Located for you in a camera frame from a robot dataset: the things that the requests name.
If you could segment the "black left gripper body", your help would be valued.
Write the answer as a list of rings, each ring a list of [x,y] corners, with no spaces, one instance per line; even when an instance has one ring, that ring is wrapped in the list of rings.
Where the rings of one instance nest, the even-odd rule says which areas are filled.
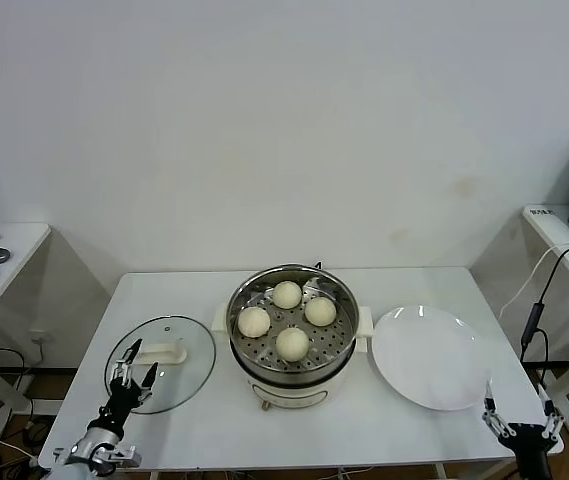
[[[131,411],[142,404],[145,390],[135,381],[127,385],[121,381],[111,381],[109,387],[110,397],[99,410],[97,426],[109,431],[122,431]]]

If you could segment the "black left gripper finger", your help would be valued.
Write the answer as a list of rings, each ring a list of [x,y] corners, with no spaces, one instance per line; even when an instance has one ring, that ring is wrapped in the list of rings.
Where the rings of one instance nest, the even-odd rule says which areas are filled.
[[[146,401],[152,395],[152,387],[156,380],[157,370],[158,363],[154,362],[142,380],[140,386],[140,395],[138,397],[139,401]]]
[[[128,347],[122,357],[119,360],[116,360],[110,374],[109,384],[115,384],[122,386],[124,388],[129,388],[132,380],[131,376],[131,365],[135,357],[137,356],[140,347],[142,344],[142,340],[136,340],[130,347]]]

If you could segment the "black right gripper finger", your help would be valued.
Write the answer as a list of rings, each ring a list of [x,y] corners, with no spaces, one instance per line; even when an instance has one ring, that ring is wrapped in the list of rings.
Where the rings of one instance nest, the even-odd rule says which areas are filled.
[[[482,420],[496,438],[507,439],[513,436],[513,430],[497,412],[491,390],[491,381],[486,382]]]
[[[557,441],[564,424],[564,416],[555,407],[554,402],[548,396],[542,384],[538,385],[537,390],[544,414],[546,415],[546,423],[542,430],[542,437],[547,440]]]

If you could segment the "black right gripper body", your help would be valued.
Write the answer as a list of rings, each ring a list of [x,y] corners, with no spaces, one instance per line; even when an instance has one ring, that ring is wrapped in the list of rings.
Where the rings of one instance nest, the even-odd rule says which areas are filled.
[[[497,438],[502,446],[514,453],[521,479],[553,479],[548,453],[558,443],[557,434],[546,432],[542,425],[509,423]]]

